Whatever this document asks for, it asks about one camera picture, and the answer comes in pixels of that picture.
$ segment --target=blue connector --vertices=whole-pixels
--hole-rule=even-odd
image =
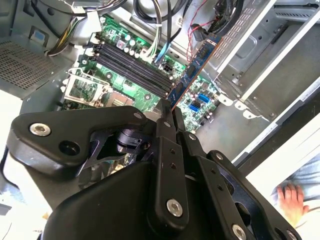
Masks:
[[[190,106],[189,106],[189,108],[192,110],[192,111],[194,111],[194,112],[199,112],[199,108],[197,108],[195,105],[193,105],[193,104],[190,104]]]
[[[208,98],[207,96],[203,95],[203,94],[199,94],[198,95],[198,99],[200,99],[201,101],[205,102],[206,104],[210,102],[210,98]]]

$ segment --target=red wire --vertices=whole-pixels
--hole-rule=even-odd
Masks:
[[[208,1],[208,0],[203,0],[203,2],[201,3],[201,5],[198,7],[198,9],[196,10],[196,12],[195,12],[195,14],[194,14],[194,16],[193,16],[193,18],[192,18],[192,20],[191,20],[190,26],[189,26],[189,28],[188,28],[189,43],[188,43],[188,48],[187,48],[187,50],[186,50],[186,60],[187,60],[188,62],[190,62],[191,59],[192,59],[192,57],[193,57],[193,56],[192,56],[192,55],[193,55],[193,54],[192,54],[192,50],[191,50],[191,59],[189,58],[189,50],[192,49],[192,47],[191,47],[191,45],[192,45],[192,38],[191,38],[190,36],[191,36],[191,34],[194,32],[194,30],[197,29],[197,28],[195,28],[195,29],[193,29],[193,30],[190,32],[190,30],[191,30],[191,25],[194,23],[194,20],[195,20],[197,14],[198,14],[200,8],[201,8],[203,5],[205,5],[205,4],[207,3],[207,1]]]
[[[192,31],[190,32],[190,34],[188,35],[188,38],[189,38],[189,44],[188,44],[188,48],[187,48],[187,52],[186,52],[186,60],[188,62],[190,62],[192,60],[192,58],[194,57],[193,56],[193,47],[192,47],[192,33],[197,30],[198,28],[201,28],[205,25],[208,25],[210,23],[212,23],[214,20],[211,20],[211,21],[208,21],[206,23],[202,23],[202,24],[199,24],[199,26],[195,27],[194,29],[192,29]]]

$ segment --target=ventilation grille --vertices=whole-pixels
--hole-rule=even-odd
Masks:
[[[236,21],[235,25],[229,30],[227,35],[222,38],[222,43],[219,45],[218,49],[214,52],[213,56],[220,60],[226,49],[230,44],[241,34],[241,30],[245,23],[251,18],[253,13],[256,11],[254,8],[246,8],[242,11],[239,19]]]
[[[0,79],[27,90],[59,69],[44,56],[34,54],[12,41],[0,43]]]
[[[298,18],[309,18],[310,14],[298,14],[298,13],[287,13],[287,12],[276,12],[278,16],[287,16],[287,17],[298,17]]]

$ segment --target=person's hand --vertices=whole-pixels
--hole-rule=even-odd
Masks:
[[[283,215],[286,220],[294,228],[298,222],[309,211],[309,206],[304,206],[304,193],[300,186],[293,186],[288,184],[284,187],[277,187],[278,193],[278,206],[283,211]]]

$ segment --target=silver screw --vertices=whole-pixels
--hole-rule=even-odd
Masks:
[[[247,240],[247,236],[245,231],[237,224],[232,225],[232,230],[234,235],[239,239],[239,240]]]
[[[48,125],[43,123],[34,123],[29,128],[30,132],[40,137],[46,137],[51,133],[51,129]]]
[[[216,154],[216,157],[219,159],[219,160],[223,160],[224,158],[221,156],[221,154],[217,153]]]
[[[137,112],[135,112],[133,115],[134,115],[137,119],[142,119],[142,116],[141,116],[139,113],[137,113]]]
[[[175,200],[170,199],[166,202],[166,208],[168,209],[169,213],[171,213],[173,216],[179,218],[182,216],[182,206],[181,204]]]
[[[191,138],[192,140],[196,140],[196,136],[193,134],[189,134],[189,138]]]
[[[164,122],[164,125],[166,125],[168,128],[171,127],[170,123],[168,123],[167,121]]]
[[[287,230],[286,232],[288,233],[289,237],[290,237],[292,240],[297,240],[296,236],[292,233],[292,231]]]

